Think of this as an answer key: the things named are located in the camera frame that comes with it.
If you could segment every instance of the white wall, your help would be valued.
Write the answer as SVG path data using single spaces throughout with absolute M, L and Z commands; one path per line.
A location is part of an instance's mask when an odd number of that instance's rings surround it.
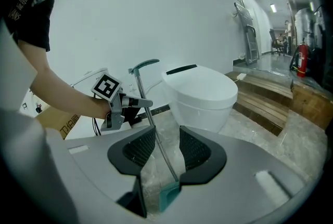
M 253 18 L 253 27 L 257 33 L 259 53 L 271 51 L 270 28 L 273 28 L 267 13 L 255 0 L 243 0 L 245 7 L 250 11 Z
M 244 35 L 233 18 L 235 0 L 56 0 L 48 59 L 71 84 L 85 72 L 107 67 L 128 90 L 128 68 L 152 58 L 141 70 L 146 87 L 161 72 L 197 63 L 222 73 L 244 52 Z M 165 104 L 160 86 L 148 95 Z

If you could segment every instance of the teal brush handle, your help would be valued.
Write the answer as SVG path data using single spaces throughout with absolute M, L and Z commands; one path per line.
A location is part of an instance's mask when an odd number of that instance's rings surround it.
M 140 64 L 138 64 L 134 68 L 129 69 L 129 74 L 134 74 L 134 76 L 140 76 L 139 69 L 141 69 L 144 66 L 151 65 L 151 64 L 154 64 L 154 63 L 157 63 L 157 62 L 160 62 L 160 60 L 151 59 L 151 60 L 146 60 L 144 62 L 141 62 Z

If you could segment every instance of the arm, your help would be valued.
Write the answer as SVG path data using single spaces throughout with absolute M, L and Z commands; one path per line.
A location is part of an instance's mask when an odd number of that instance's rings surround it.
M 49 67 L 46 51 L 19 40 L 19 48 L 37 70 L 30 89 L 50 106 L 77 115 L 104 119 L 110 106 L 104 99 L 87 96 L 61 80 Z

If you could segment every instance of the toilet brush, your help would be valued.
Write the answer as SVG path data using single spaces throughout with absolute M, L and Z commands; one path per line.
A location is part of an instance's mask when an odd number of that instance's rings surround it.
M 140 63 L 139 65 L 135 66 L 134 68 L 129 69 L 129 73 L 134 74 L 134 76 L 135 76 L 137 86 L 139 88 L 140 96 L 143 99 L 146 99 L 146 94 L 145 94 L 145 91 L 144 91 L 144 88 L 143 88 L 143 85 L 142 85 L 139 69 L 144 67 L 144 66 L 154 64 L 154 63 L 157 63 L 157 62 L 159 62 L 158 59 L 147 60 L 147 61 L 144 61 L 144 62 Z M 147 114 L 147 118 L 149 120 L 149 124 L 155 126 L 155 122 L 152 118 L 150 108 L 145 108 L 145 111 L 146 111 L 146 114 Z M 171 172 L 171 174 L 172 174 L 172 176 L 175 180 L 175 182 L 170 183 L 169 185 L 166 185 L 166 186 L 162 187 L 162 190 L 161 190 L 161 193 L 160 193 L 160 211 L 164 211 L 168 207 L 168 205 L 179 194 L 180 185 L 179 185 L 179 179 L 177 177 L 177 174 L 174 171 L 174 169 L 171 165 L 171 162 L 169 160 L 169 157 L 168 157 L 167 153 L 165 152 L 165 150 L 162 146 L 162 142 L 161 142 L 161 139 L 160 139 L 160 136 L 159 136 L 157 130 L 156 130 L 156 142 L 157 142 L 157 145 L 158 145 L 158 147 L 159 147 L 159 149 L 162 153 L 162 156 L 163 156 L 163 158 L 164 158 L 164 160 L 165 160 L 165 162 L 166 162 L 166 164 L 167 164 L 167 166 L 168 166 L 168 168 L 169 168 L 169 170 L 170 170 L 170 172 Z

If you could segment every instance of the cardboard box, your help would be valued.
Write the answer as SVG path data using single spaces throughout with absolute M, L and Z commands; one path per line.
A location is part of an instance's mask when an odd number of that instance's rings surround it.
M 63 139 L 78 122 L 80 116 L 48 107 L 35 117 L 44 128 L 52 128 L 61 133 Z

